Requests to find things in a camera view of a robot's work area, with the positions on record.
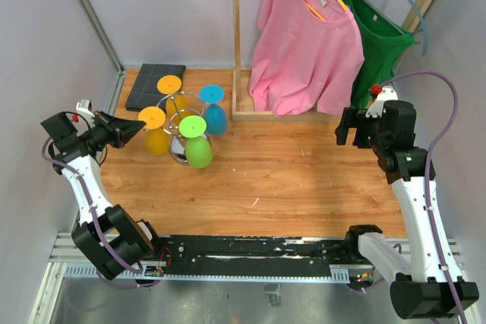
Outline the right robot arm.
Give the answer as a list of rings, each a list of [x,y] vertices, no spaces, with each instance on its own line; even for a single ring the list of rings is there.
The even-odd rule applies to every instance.
[[[416,110],[391,100],[381,110],[346,108],[336,128],[336,142],[372,149],[399,201],[408,235],[406,259],[375,225],[355,225],[346,234],[344,254],[352,263],[367,259],[390,286],[390,298],[402,319],[452,319],[479,299],[478,286],[467,282],[450,250],[437,205],[434,170],[428,151],[415,145]]]

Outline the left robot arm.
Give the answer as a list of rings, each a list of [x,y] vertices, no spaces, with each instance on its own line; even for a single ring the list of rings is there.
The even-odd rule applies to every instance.
[[[136,222],[120,205],[109,201],[96,156],[107,146],[124,147],[145,123],[94,112],[86,122],[87,129],[80,133],[68,116],[68,112],[59,112],[42,121],[49,139],[41,155],[74,192],[79,221],[72,240],[103,278],[113,280],[124,271],[140,275],[142,259],[156,259],[163,242],[148,222]]]

